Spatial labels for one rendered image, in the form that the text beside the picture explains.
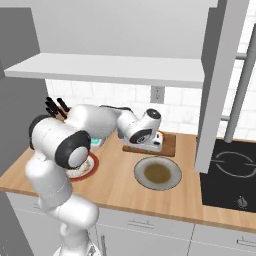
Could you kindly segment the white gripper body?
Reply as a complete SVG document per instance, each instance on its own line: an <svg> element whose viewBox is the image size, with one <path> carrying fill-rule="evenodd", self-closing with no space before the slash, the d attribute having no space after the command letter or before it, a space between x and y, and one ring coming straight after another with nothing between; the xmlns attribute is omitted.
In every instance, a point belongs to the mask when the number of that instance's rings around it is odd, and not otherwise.
<svg viewBox="0 0 256 256"><path fill-rule="evenodd" d="M132 144L127 139L124 139L124 144L133 148L153 152L160 152L162 150L163 145L163 134L160 131L158 131L152 140L147 140L146 142L141 144Z"/></svg>

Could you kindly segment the white drawer front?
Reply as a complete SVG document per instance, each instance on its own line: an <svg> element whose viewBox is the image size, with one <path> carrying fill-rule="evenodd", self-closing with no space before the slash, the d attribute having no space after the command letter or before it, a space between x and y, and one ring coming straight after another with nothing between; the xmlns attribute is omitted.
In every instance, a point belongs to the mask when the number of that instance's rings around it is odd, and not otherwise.
<svg viewBox="0 0 256 256"><path fill-rule="evenodd" d="M242 236L256 242L256 234L196 224L189 256L256 256L256 247L237 244Z"/></svg>
<svg viewBox="0 0 256 256"><path fill-rule="evenodd" d="M127 221L134 218L141 222L149 221L151 224L154 224L154 230L127 225ZM183 240L189 240L191 238L194 227L192 223L188 222L110 210L105 208L100 209L98 223L106 226L124 228L133 231L141 231L149 234L167 236Z"/></svg>
<svg viewBox="0 0 256 256"><path fill-rule="evenodd" d="M7 192L6 195L14 209L42 214L37 197L11 192Z"/></svg>

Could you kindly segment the grey tall cabinet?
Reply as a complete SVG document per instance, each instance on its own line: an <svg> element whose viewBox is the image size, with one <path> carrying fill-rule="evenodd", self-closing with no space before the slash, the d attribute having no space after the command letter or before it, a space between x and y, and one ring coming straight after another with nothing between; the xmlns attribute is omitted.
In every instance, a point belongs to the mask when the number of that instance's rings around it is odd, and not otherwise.
<svg viewBox="0 0 256 256"><path fill-rule="evenodd" d="M44 80L13 78L4 70L38 53L31 10L0 7L0 177L29 147L29 125L45 112L47 97ZM32 256L3 191L0 191L0 256Z"/></svg>

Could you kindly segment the grey wall outlet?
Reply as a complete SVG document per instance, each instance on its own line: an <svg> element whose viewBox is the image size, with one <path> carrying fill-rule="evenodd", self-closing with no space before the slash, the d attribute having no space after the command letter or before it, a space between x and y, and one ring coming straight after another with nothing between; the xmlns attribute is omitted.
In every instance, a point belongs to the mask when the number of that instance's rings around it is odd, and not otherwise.
<svg viewBox="0 0 256 256"><path fill-rule="evenodd" d="M164 95L165 95L164 87L152 86L150 102L156 103L156 104L163 104L164 103Z"/></svg>

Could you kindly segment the pale pastry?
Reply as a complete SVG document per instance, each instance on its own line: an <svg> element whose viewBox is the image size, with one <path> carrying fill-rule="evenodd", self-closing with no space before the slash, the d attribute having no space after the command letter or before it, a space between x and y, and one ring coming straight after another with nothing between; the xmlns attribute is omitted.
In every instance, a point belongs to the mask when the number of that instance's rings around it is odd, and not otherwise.
<svg viewBox="0 0 256 256"><path fill-rule="evenodd" d="M93 169L93 167L94 160L91 156L89 156L87 160L79 168L69 169L66 171L66 173L70 178L79 178L89 173Z"/></svg>

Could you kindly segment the red plate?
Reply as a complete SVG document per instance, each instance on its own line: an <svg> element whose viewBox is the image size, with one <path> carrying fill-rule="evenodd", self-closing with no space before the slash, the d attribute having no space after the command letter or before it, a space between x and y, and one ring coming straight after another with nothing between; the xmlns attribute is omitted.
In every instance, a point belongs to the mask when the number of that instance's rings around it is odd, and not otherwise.
<svg viewBox="0 0 256 256"><path fill-rule="evenodd" d="M98 158L97 158L93 153L90 153L90 154L88 155L88 157L89 157L89 156L91 156L91 157L93 158L93 160L94 160L94 167L93 167L93 169L92 169L89 173L87 173L85 176L83 176L83 177L79 177L79 178L70 178L70 177L68 176L72 181L78 181L78 180L85 179L85 178L87 178L87 177L93 175L93 174L96 172L96 170L98 169L99 160L98 160Z"/></svg>

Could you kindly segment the brown wooden cutting board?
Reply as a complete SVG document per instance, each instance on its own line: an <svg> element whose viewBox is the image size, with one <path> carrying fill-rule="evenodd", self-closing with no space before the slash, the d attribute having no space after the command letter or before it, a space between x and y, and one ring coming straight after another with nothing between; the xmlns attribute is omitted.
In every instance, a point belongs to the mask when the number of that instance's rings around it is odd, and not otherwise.
<svg viewBox="0 0 256 256"><path fill-rule="evenodd" d="M174 157L176 150L176 135L160 131L159 137L162 141L162 144L154 145L153 149L143 144L143 148L135 148L134 146L123 145L122 150L132 153Z"/></svg>

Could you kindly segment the brown round pastry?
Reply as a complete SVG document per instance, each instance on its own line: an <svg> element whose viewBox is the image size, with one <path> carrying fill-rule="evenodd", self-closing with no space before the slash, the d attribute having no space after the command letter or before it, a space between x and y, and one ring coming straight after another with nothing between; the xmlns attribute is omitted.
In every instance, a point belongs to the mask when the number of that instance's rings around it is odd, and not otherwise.
<svg viewBox="0 0 256 256"><path fill-rule="evenodd" d="M170 177L171 173L167 167L162 164L150 164L144 169L145 177L157 184L167 182Z"/></svg>

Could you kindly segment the white wall cabinet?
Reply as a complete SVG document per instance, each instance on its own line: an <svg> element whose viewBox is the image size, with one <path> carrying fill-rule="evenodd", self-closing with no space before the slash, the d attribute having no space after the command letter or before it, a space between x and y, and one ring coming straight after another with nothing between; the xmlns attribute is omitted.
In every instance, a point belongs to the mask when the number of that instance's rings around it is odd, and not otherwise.
<svg viewBox="0 0 256 256"><path fill-rule="evenodd" d="M32 14L40 52L9 77L200 88L218 0L0 0Z"/></svg>

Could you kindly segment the white cupboard door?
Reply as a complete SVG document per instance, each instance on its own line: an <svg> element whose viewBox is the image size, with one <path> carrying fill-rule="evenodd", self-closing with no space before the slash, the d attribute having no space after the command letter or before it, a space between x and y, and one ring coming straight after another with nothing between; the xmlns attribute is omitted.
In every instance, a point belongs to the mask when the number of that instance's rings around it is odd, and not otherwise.
<svg viewBox="0 0 256 256"><path fill-rule="evenodd" d="M100 246L100 236L105 236L107 256L188 256L189 240L102 224L96 229Z"/></svg>

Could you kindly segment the black hob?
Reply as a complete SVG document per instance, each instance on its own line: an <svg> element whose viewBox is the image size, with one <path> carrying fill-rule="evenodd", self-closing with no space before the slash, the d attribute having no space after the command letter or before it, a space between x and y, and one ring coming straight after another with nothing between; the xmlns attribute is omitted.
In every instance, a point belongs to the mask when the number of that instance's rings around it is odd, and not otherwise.
<svg viewBox="0 0 256 256"><path fill-rule="evenodd" d="M217 139L200 185L203 205L256 213L256 143Z"/></svg>

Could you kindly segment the grey open cabinet door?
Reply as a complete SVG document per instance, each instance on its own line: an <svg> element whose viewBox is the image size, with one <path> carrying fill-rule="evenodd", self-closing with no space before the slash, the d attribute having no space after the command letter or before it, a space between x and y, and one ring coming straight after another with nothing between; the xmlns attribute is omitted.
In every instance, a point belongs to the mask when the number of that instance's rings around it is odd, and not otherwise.
<svg viewBox="0 0 256 256"><path fill-rule="evenodd" d="M210 8L201 62L205 73L194 169L207 173L250 0L218 0Z"/></svg>

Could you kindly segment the grey plate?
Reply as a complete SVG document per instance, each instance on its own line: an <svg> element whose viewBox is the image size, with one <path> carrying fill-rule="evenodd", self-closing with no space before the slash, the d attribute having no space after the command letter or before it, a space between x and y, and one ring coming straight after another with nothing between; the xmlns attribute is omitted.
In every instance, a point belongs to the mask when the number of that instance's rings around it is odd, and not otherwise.
<svg viewBox="0 0 256 256"><path fill-rule="evenodd" d="M144 175L144 169L150 164L162 164L167 167L171 173L170 179L167 182L161 184L149 181ZM182 179L182 171L174 161L165 157L152 156L141 159L135 165L134 177L142 186L148 189L163 191L174 188L179 184Z"/></svg>

